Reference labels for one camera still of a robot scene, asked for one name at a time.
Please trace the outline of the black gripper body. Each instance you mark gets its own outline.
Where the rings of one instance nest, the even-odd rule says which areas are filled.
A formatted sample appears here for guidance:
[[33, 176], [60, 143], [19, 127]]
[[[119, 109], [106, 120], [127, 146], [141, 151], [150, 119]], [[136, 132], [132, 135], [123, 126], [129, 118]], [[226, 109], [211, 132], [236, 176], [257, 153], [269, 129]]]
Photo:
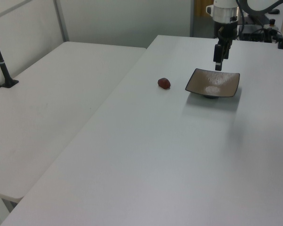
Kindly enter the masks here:
[[218, 44], [226, 46], [232, 44], [232, 41], [237, 36], [237, 23], [217, 23], [216, 24], [216, 37], [218, 38]]

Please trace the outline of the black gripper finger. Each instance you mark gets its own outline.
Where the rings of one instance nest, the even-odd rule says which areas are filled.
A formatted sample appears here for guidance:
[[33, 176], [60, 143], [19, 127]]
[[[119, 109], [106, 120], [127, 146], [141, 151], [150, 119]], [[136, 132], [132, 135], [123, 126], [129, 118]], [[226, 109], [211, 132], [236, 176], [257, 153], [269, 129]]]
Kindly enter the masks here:
[[225, 51], [224, 51], [224, 54], [223, 54], [223, 59], [228, 59], [229, 58], [229, 51], [231, 49], [231, 45], [232, 45], [232, 41], [228, 41], [225, 43]]
[[222, 45], [219, 45], [219, 44], [215, 45], [213, 61], [215, 62], [216, 71], [222, 70], [223, 50], [224, 48]]

